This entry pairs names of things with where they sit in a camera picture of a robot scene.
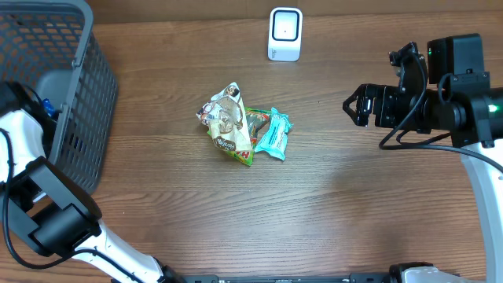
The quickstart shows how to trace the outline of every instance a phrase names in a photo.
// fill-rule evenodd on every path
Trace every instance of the wood grain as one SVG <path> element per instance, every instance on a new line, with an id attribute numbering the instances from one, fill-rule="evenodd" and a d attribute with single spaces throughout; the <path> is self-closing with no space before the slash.
<path id="1" fill-rule="evenodd" d="M 120 96 L 93 197 L 118 235 L 182 274 L 335 275 L 424 260 L 484 278 L 459 156 L 382 152 L 387 131 L 356 127 L 342 102 L 362 83 L 398 82 L 388 51 L 411 40 L 424 50 L 428 40 L 471 32 L 482 35 L 492 86 L 501 86 L 502 19 L 306 17 L 297 63 L 267 60 L 267 20 L 98 25 Z M 232 81 L 245 105 L 290 115 L 285 162 L 260 153 L 245 167 L 211 144 L 195 112 Z M 27 259 L 41 260 L 16 243 Z M 77 262 L 26 270 L 1 246 L 0 281 L 108 277 Z"/>
<path id="2" fill-rule="evenodd" d="M 437 13 L 502 10 L 495 0 L 87 0 L 99 24 L 167 20 L 268 18 L 276 7 L 299 7 L 304 16 L 366 13 Z"/>

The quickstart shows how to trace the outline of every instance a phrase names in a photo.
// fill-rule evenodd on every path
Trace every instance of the mesh basket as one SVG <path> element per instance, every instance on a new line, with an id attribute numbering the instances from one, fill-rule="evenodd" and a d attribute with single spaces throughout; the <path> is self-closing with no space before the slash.
<path id="1" fill-rule="evenodd" d="M 49 161 L 88 193 L 98 184 L 118 93 L 82 0 L 0 1 L 0 80 L 60 110 Z"/>

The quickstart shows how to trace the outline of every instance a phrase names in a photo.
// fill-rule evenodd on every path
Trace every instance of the black cable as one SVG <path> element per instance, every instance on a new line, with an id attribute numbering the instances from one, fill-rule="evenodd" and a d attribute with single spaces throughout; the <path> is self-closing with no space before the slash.
<path id="1" fill-rule="evenodd" d="M 394 128 L 393 130 L 391 130 L 389 132 L 389 134 L 387 134 L 386 137 L 383 138 L 382 141 L 380 141 L 379 148 L 382 149 L 382 150 L 430 149 L 430 150 L 443 150 L 443 151 L 448 151 L 448 152 L 452 152 L 452 153 L 465 154 L 466 156 L 474 157 L 474 158 L 476 158 L 478 160 L 481 160 L 483 162 L 486 162 L 486 163 L 490 164 L 491 166 L 493 166 L 494 168 L 498 169 L 503 174 L 503 166 L 501 166 L 498 162 L 492 160 L 491 158 L 486 157 L 486 156 L 484 156 L 484 155 L 482 155 L 480 153 L 476 153 L 476 152 L 473 152 L 473 151 L 467 150 L 467 149 L 458 149 L 458 148 L 455 148 L 455 147 L 452 147 L 452 146 L 447 146 L 447 145 L 429 145 L 428 144 L 428 143 L 431 143 L 433 141 L 436 142 L 436 141 L 438 141 L 438 140 L 440 140 L 442 138 L 446 138 L 448 134 L 441 134 L 441 135 L 439 135 L 437 137 L 434 137 L 434 138 L 431 138 L 431 139 L 429 139 L 427 141 L 422 141 L 422 142 L 418 142 L 418 143 L 402 143 L 400 145 L 384 145 L 387 141 L 389 141 L 389 139 L 391 137 L 393 137 L 400 129 L 402 129 L 402 127 L 407 123 L 407 121 L 415 114 L 417 107 L 419 107 L 419 105 L 423 101 L 424 95 L 426 94 L 427 81 L 426 81 L 426 76 L 424 75 L 423 66 L 420 63 L 419 59 L 417 58 L 417 55 L 414 54 L 413 58 L 417 62 L 418 66 L 419 66 L 419 69 L 420 69 L 421 78 L 423 79 L 423 90 L 421 91 L 421 95 L 417 99 L 416 104 L 412 107 L 412 109 L 410 110 L 409 114 L 407 114 L 407 116 L 405 117 L 405 119 L 402 122 L 400 122 L 400 124 L 396 128 Z M 403 136 L 406 135 L 407 133 L 408 133 L 408 131 L 404 130 L 397 137 L 397 140 L 400 141 L 401 138 L 403 138 Z"/>
<path id="2" fill-rule="evenodd" d="M 426 141 L 420 141 L 420 142 L 415 142 L 415 143 L 411 143 L 411 142 L 402 142 L 402 138 L 407 134 L 409 133 L 409 130 L 404 130 L 402 133 L 398 134 L 396 136 L 396 141 L 400 144 L 400 145 L 429 145 L 431 143 L 434 143 L 434 142 L 438 142 L 438 141 L 441 141 L 443 140 L 444 138 L 448 138 L 450 137 L 451 133 L 446 133 L 446 134 L 440 134 L 436 137 L 433 137 L 433 138 L 429 138 L 427 139 Z"/>
<path id="3" fill-rule="evenodd" d="M 4 240 L 5 240 L 7 249 L 9 250 L 10 255 L 22 266 L 25 266 L 27 268 L 31 268 L 34 270 L 44 270 L 44 269 L 56 266 L 60 263 L 63 263 L 75 255 L 82 254 L 82 253 L 90 253 L 94 256 L 98 256 L 98 257 L 102 258 L 107 263 L 110 263 L 118 271 L 120 271 L 124 275 L 128 276 L 132 281 L 136 281 L 138 283 L 141 283 L 141 280 L 138 279 L 136 276 L 134 276 L 134 274 L 130 274 L 127 270 L 122 268 L 119 264 L 115 263 L 113 260 L 111 260 L 106 255 L 102 254 L 101 252 L 99 252 L 97 250 L 90 249 L 90 248 L 81 249 L 76 252 L 71 252 L 70 254 L 61 257 L 60 259 L 57 259 L 51 263 L 46 263 L 46 264 L 29 263 L 19 256 L 19 254 L 16 252 L 16 250 L 13 247 L 13 243 L 10 239 L 10 232 L 9 232 L 9 195 L 10 195 L 10 189 L 11 189 L 10 183 L 11 183 L 13 176 L 14 176 L 14 166 L 15 166 L 14 156 L 13 156 L 13 145 L 12 145 L 12 141 L 10 140 L 9 133 L 6 130 L 0 128 L 0 133 L 2 133 L 3 136 L 6 138 L 7 153 L 9 156 L 9 160 L 8 160 L 9 173 L 7 175 L 7 180 L 4 184 L 4 198 L 3 198 L 3 210 L 2 210 L 2 231 L 3 231 Z"/>
<path id="4" fill-rule="evenodd" d="M 24 86 L 28 90 L 30 90 L 33 93 L 33 95 L 35 95 L 35 97 L 37 98 L 37 101 L 39 102 L 40 106 L 43 106 L 42 99 L 40 98 L 39 94 L 37 94 L 37 92 L 31 86 L 29 86 L 29 85 L 27 85 L 25 83 L 21 84 L 21 86 Z"/>
<path id="5" fill-rule="evenodd" d="M 409 119 L 416 113 L 416 109 L 419 107 L 419 105 L 423 101 L 424 95 L 426 94 L 426 76 L 424 76 L 423 66 L 421 65 L 421 62 L 419 61 L 416 55 L 413 55 L 413 58 L 417 62 L 420 68 L 421 77 L 423 78 L 423 90 L 421 91 L 421 95 L 417 99 L 416 104 L 412 107 L 412 109 L 410 110 L 409 114 L 407 114 L 405 119 L 402 120 L 402 122 L 400 122 L 400 124 L 396 128 L 391 130 L 389 134 L 387 134 L 386 137 L 383 138 L 382 141 L 380 141 L 379 148 L 382 150 L 401 149 L 400 146 L 402 145 L 384 145 L 384 144 L 387 141 L 389 141 L 390 138 L 393 137 L 400 129 L 402 129 L 403 126 L 407 123 L 407 121 L 409 121 Z"/>

